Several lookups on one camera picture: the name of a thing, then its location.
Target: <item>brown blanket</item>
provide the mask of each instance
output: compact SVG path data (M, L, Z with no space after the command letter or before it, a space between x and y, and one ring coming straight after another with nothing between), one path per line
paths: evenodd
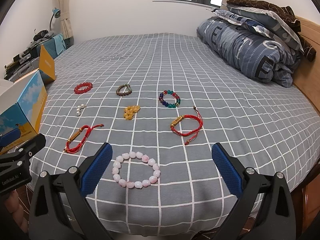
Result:
M284 20L284 22L295 32L301 32L300 21L295 18L294 15L288 13L288 7L279 7L275 4L268 3L265 1L251 1L251 0L228 0L227 3L244 6L244 7L254 7L257 9L273 11L279 17Z
M299 32L301 32L301 23L295 17L293 10L290 6L279 7L275 4L268 3L266 1L251 0L228 0L227 3L275 12L295 33L297 33L302 48L304 50L304 56L308 59L308 61L312 62L315 60L317 52L315 48L305 38L300 36Z

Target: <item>pink bead bracelet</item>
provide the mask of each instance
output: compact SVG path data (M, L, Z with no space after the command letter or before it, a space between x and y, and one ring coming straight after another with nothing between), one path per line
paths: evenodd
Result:
M121 168L121 163L124 160L127 160L129 158L138 158L142 159L144 163L148 163L148 165L152 166L154 172L153 176L151 176L149 179L145 179L142 182L141 181L125 181L124 179L121 179L119 175L119 169ZM127 188L142 188L142 187L148 187L151 185L151 183L156 183L159 176L160 176L160 168L159 165L156 163L155 159L150 159L148 155L143 155L141 152L129 152L129 153L123 153L122 155L119 155L116 158L116 161L113 163L113 168L112 168L112 174L113 174L113 179L115 182L118 182L120 186L122 187L127 187Z

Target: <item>red beaded bracelet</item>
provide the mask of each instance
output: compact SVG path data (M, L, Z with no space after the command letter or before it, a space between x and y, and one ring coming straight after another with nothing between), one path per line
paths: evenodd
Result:
M202 119L202 116L201 114L199 113L199 111L196 109L196 107L194 106L193 109L197 112L198 116L195 116L195 115L191 115L191 114L185 114L185 115L181 115L179 116L176 120L174 120L171 124L170 124L170 128L172 130L172 132L180 135L180 136L183 136L183 137L186 137L186 136L189 136L193 133L196 133L193 137L191 137L189 140L187 140L184 145L187 146L191 140L193 140L194 138L197 137L200 129L202 128L203 126L203 119ZM182 121L182 119L185 119L185 118L191 118L191 119L195 119L199 122L199 127L197 129L194 129L192 130L191 132L188 132L188 133L180 133L178 132L174 127L180 123Z
M92 83L90 83L90 82L84 82L84 83L81 83L81 84L77 85L77 86L75 87L75 89L74 89L74 92L75 92L76 94L83 94L83 93L85 93L85 92L88 92L91 88L93 88Z
M71 153L71 154L78 152L81 149L82 145L84 144L85 140L89 137L91 131L96 127L102 127L102 126L104 126L104 124L102 124L102 123L101 124L97 124L97 125L93 126L92 128L89 125L82 126L81 128L79 128L79 131L77 131L74 135L72 135L68 139L68 141L66 142L66 148L64 148L63 150L65 152ZM83 131L83 129L88 129L87 132L85 133L83 139L81 140L81 142L76 147L70 149L69 148L70 143L79 136L79 134Z

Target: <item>bracelet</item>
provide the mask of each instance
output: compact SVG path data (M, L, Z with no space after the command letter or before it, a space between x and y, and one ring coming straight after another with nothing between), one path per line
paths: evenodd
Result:
M177 100L176 103L174 104L169 104L168 102L164 101L163 100L163 96L166 95L166 94L170 94L170 95L173 95L173 97ZM168 108L176 108L178 107L178 105L180 105L180 97L173 91L170 91L170 90L165 90L163 91L162 93L160 93L160 96L159 96L159 101L161 104L163 104L164 106L168 107Z
M137 157L138 159L142 159L144 163L148 163L149 166L152 166L154 172L153 176L151 176L149 179L144 179L141 181L131 182L131 181L125 181L124 179L121 179L119 175L119 169L121 168L121 163L126 159L133 159ZM127 188L142 188L142 187L148 187L151 185L151 183L156 183L159 176L160 176L160 168L159 165L156 163L155 159L150 159L148 155L143 155L141 152L129 152L129 153L123 153L122 155L119 155L116 158L116 161L113 163L112 168L112 174L113 179L115 182L118 182L120 186L127 187Z
M121 93L120 90L124 87L127 87L128 88L128 92L123 92ZM127 96L127 95L130 95L132 93L132 88L129 84L124 84L124 85L121 85L120 87L118 87L118 89L116 90L116 94L120 97L123 97L123 96Z
M96 127L102 127L102 126L104 126L104 124L102 124L102 123L101 123L101 124L98 124L98 125L95 125L95 126L93 126L92 128L91 128L89 125L84 125L84 126L82 126L81 128L79 128L79 131L77 131L75 134L73 134L73 135L67 140L67 142L66 142L66 147L65 147L63 150L64 150L65 152L71 153L71 154L78 152L78 151L81 149L82 145L84 144L85 140L89 137L91 131L92 131L94 128L96 128ZM76 139L76 138L79 136L79 134L83 131L83 129L88 129L88 130L86 131L83 139L81 140L81 142L80 142L76 147L70 149L70 148L69 148L69 144L70 144L74 139Z
M91 88L93 88L92 83L84 82L84 83L81 83L81 84L77 85L75 87L75 89L74 89L74 92L76 94L83 94L83 93L88 92L89 90L91 90Z
M140 111L140 106L128 106L124 109L123 117L126 120L132 120L133 115Z
M81 109L84 109L85 107L87 107L85 104L81 104L81 105L77 106L77 111L76 111L77 116L81 115L80 111L81 111Z
M202 116L201 114L199 113L199 111L196 109L196 107L194 106L193 109L197 112L198 116L195 116L195 115L191 115L191 114L185 114L185 115L181 115L179 116L176 120L174 120L171 124L170 124L170 128L172 130L172 132L180 135L180 136L183 136L183 137L186 137L186 136L189 136L193 133L196 133L193 137L191 137L189 140L187 140L185 142L185 146L187 146L191 140L193 140L194 138L197 137L198 133L199 133L199 130L202 128L203 126L203 119L202 119ZM180 133L178 132L174 127L180 123L182 121L182 119L185 119L185 118L191 118L191 119L195 119L199 122L199 127L197 129L194 129L192 130L191 132L188 132L188 133Z

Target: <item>wooden bed frame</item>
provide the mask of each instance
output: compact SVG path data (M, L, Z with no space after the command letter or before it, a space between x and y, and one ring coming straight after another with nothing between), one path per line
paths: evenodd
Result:
M299 20L301 21L301 35L316 49L317 56L313 62L309 62L305 57L303 58L301 65L293 75L293 83L308 98L320 115L320 25L300 17ZM312 206L312 208L320 207L320 199L318 200L317 197L319 192L318 182L320 181L317 176L319 174L320 159L306 178L291 193L296 215L297 236L300 236L302 231L310 224L310 216L314 217L308 206Z
M293 75L293 83L320 115L320 25L304 18L298 19L301 22L301 35L316 49L317 56L313 62L303 57L301 65Z

